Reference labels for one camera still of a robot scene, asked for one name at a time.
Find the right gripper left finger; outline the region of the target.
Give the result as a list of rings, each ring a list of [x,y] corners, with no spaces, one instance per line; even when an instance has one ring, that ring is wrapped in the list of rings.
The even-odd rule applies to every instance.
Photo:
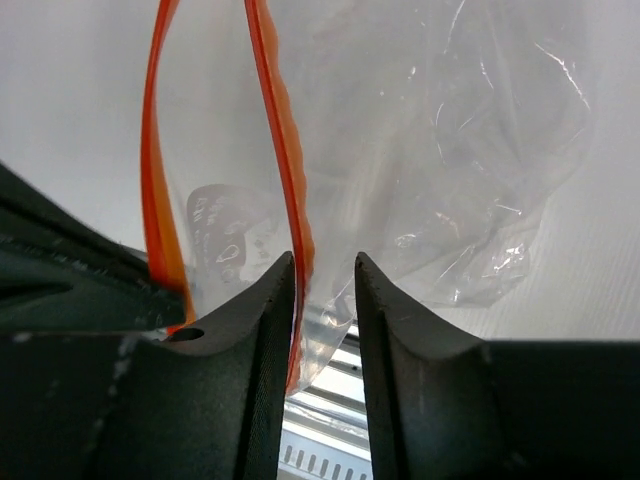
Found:
[[[272,479],[294,307],[284,253],[172,338],[1,339],[5,479]]]

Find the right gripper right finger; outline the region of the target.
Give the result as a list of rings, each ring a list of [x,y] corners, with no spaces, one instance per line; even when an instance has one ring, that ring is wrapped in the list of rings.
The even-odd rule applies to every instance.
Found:
[[[354,273],[375,478],[638,477],[637,343],[484,340]]]

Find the clear zip top bag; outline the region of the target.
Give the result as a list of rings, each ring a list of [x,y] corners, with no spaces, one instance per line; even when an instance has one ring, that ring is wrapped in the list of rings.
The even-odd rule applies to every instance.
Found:
[[[287,389],[357,321],[368,253],[494,304],[593,123],[587,1],[162,1],[141,118],[150,270],[194,322],[295,258]]]

